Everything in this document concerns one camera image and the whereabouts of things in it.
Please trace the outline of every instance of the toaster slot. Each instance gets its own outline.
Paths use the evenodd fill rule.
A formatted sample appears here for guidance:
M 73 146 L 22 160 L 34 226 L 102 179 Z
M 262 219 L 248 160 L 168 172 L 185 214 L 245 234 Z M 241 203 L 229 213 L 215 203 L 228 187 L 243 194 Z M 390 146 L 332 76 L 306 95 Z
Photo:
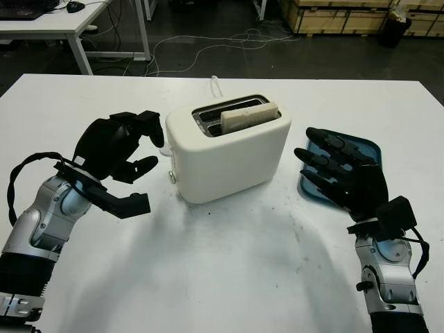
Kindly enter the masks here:
M 215 105 L 205 106 L 194 110 L 191 115 L 197 126 L 202 130 L 203 134 L 208 137 L 218 137 L 222 135 L 221 129 L 221 113 L 224 111 L 238 110 L 249 108 L 260 104 L 268 103 L 268 100 L 262 95 L 252 95 L 241 99 L 234 99 Z

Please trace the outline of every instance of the white desk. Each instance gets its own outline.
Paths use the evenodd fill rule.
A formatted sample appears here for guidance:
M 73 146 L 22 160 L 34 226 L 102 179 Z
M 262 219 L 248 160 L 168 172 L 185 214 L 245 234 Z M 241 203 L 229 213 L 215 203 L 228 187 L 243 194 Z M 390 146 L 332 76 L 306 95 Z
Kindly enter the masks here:
M 88 4 L 97 0 L 82 0 Z M 75 13 L 65 10 L 55 10 L 38 17 L 33 21 L 0 21 L 0 39 L 6 40 L 68 40 L 82 74 L 92 75 L 87 56 L 137 58 L 150 60 L 148 38 L 146 35 L 141 0 L 135 0 L 137 19 L 142 37 L 144 52 L 85 52 L 80 41 L 80 34 L 89 24 L 106 9 L 112 0 L 102 3 L 92 3 Z
M 390 197 L 406 196 L 431 244 L 416 285 L 431 333 L 444 332 L 444 108 L 418 82 L 221 80 L 230 94 L 261 92 L 293 114 L 274 179 L 204 205 L 169 182 L 169 161 L 144 139 L 134 154 L 156 154 L 149 174 L 110 193 L 148 192 L 152 212 L 123 221 L 93 207 L 77 222 L 45 293 L 44 333 L 370 333 L 353 222 L 296 192 L 293 155 L 305 128 L 369 138 L 382 149 Z M 165 115 L 211 99 L 210 80 L 111 76 L 22 76 L 0 99 L 0 244 L 10 232 L 11 169 L 36 151 L 71 157 L 98 117 L 154 110 Z M 28 207 L 53 162 L 27 166 L 16 182 L 17 212 Z M 412 267 L 420 256 L 413 245 Z

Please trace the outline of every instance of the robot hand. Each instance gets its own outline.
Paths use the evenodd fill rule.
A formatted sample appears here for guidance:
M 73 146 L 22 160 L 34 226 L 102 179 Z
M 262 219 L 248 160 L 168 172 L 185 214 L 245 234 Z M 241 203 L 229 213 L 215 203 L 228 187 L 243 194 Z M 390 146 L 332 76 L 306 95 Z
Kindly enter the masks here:
M 304 169 L 301 174 L 357 222 L 348 232 L 357 236 L 355 249 L 361 261 L 357 290 L 364 292 L 373 332 L 428 332 L 415 278 L 427 263 L 429 244 L 414 228 L 409 201 L 401 196 L 389 201 L 380 166 L 354 144 L 316 128 L 308 128 L 306 133 L 330 156 L 296 148 L 295 155 L 317 171 Z M 404 237 L 408 229 L 418 240 Z M 423 251 L 413 275 L 410 241 L 420 243 Z
M 120 219 L 150 212 L 147 194 L 116 198 L 100 183 L 112 176 L 131 184 L 157 164 L 155 156 L 127 161 L 142 135 L 157 147 L 164 145 L 158 113 L 113 114 L 88 127 L 73 161 L 58 153 L 36 153 L 12 170 L 7 197 L 14 228 L 0 256 L 0 333 L 37 332 L 25 323 L 39 319 L 43 290 L 62 247 L 92 204 Z M 17 218 L 14 181 L 26 164 L 45 157 L 59 160 L 59 172 L 42 184 L 34 203 Z

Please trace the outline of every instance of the black trash bin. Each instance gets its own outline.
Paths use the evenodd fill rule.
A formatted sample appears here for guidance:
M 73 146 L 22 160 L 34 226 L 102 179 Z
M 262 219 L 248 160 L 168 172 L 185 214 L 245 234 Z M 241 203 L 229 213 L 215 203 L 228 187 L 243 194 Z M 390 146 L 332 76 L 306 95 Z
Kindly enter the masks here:
M 406 22 L 398 22 L 388 17 L 386 25 L 379 35 L 379 43 L 386 47 L 395 47 L 410 26 L 411 19 L 409 18 L 406 18 Z

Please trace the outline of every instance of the concrete floor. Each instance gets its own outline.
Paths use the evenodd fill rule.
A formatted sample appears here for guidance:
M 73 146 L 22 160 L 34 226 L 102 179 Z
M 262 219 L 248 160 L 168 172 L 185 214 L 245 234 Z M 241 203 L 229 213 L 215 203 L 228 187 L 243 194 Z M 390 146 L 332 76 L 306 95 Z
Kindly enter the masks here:
M 268 0 L 268 17 L 273 23 L 258 24 L 257 13 L 249 0 L 220 0 L 216 6 L 196 8 L 191 12 L 173 12 L 167 0 L 160 3 L 154 20 L 148 24 L 151 52 L 161 40 L 175 35 L 231 37 L 256 28 L 264 35 L 286 37 L 286 26 L 280 20 L 277 2 Z M 122 51 L 141 51 L 138 25 L 129 0 L 114 0 L 112 8 L 119 12 Z M 95 24 L 101 31 L 111 27 L 106 11 Z M 86 37 L 85 48 L 110 50 L 114 33 Z M 261 42 L 230 42 L 199 38 L 176 38 L 158 46 L 155 56 L 161 70 L 178 71 L 188 68 L 196 53 L 216 44 L 257 48 Z M 90 60 L 95 74 L 123 74 L 129 60 Z M 148 72 L 155 71 L 155 65 Z M 143 76 L 146 62 L 131 61 L 126 75 Z M 23 73 L 79 74 L 67 45 L 48 46 L 44 42 L 23 42 L 14 51 L 0 51 L 0 96 Z M 263 48 L 244 50 L 225 46 L 203 51 L 196 64 L 180 73 L 160 73 L 159 76 L 221 78 L 329 78 L 370 80 L 419 80 L 444 104 L 444 40 L 404 38 L 395 49 L 378 45 L 375 37 L 360 36 L 295 36 L 291 41 L 268 42 Z

